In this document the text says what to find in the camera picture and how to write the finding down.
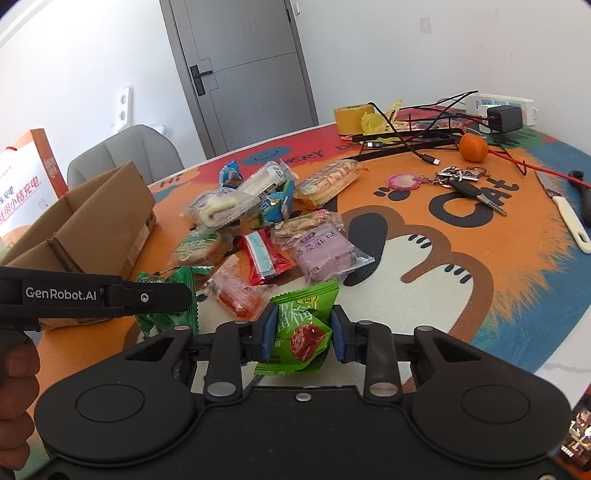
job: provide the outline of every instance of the pink keychain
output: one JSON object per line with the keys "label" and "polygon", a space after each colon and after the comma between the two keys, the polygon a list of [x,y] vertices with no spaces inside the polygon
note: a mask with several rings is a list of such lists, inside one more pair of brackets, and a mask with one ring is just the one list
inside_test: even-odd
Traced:
{"label": "pink keychain", "polygon": [[406,192],[407,190],[416,190],[423,183],[429,181],[422,175],[416,176],[411,173],[398,173],[386,180],[386,185],[395,192]]}

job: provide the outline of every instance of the red cable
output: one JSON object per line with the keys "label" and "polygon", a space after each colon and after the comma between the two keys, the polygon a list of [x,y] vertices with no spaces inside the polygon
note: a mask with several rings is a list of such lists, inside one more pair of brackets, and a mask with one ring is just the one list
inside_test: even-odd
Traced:
{"label": "red cable", "polygon": [[555,175],[557,177],[560,177],[561,179],[572,181],[574,183],[578,183],[579,185],[582,185],[585,188],[591,189],[591,184],[586,183],[585,181],[576,179],[574,177],[570,177],[568,175],[565,175],[564,173],[560,173],[559,171],[550,170],[549,168],[544,168],[544,167],[536,167],[535,165],[530,165],[529,163],[525,163],[524,161],[519,161],[519,160],[516,160],[514,158],[509,158],[509,157],[503,155],[500,152],[497,152],[495,150],[491,150],[490,148],[488,149],[488,151],[490,153],[492,153],[493,155],[496,155],[497,157],[501,157],[504,160],[512,161],[513,163],[515,163],[517,165],[523,165],[524,167],[531,168],[532,170],[543,171],[545,173],[549,173],[550,175]]}

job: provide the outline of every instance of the tape roll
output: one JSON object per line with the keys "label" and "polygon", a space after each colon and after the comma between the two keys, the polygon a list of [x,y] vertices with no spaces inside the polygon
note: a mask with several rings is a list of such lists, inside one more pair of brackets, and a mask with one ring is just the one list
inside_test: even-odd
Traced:
{"label": "tape roll", "polygon": [[361,117],[375,113],[372,105],[352,105],[335,108],[336,129],[339,135],[362,134]]}

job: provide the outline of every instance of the door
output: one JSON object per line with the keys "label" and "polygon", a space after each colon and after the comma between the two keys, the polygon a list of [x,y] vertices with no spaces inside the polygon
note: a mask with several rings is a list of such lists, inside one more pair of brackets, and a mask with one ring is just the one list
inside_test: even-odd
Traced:
{"label": "door", "polygon": [[216,155],[314,125],[284,0],[171,4]]}

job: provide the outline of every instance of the door handle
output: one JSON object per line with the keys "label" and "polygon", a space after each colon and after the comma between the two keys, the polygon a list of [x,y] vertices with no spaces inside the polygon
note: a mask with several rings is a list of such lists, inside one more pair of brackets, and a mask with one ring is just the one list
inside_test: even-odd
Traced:
{"label": "door handle", "polygon": [[207,70],[206,72],[200,72],[199,67],[197,65],[193,65],[191,67],[191,76],[193,77],[193,82],[195,83],[195,89],[197,90],[197,96],[205,95],[205,88],[203,87],[203,81],[201,77],[205,75],[213,74],[213,70]]}

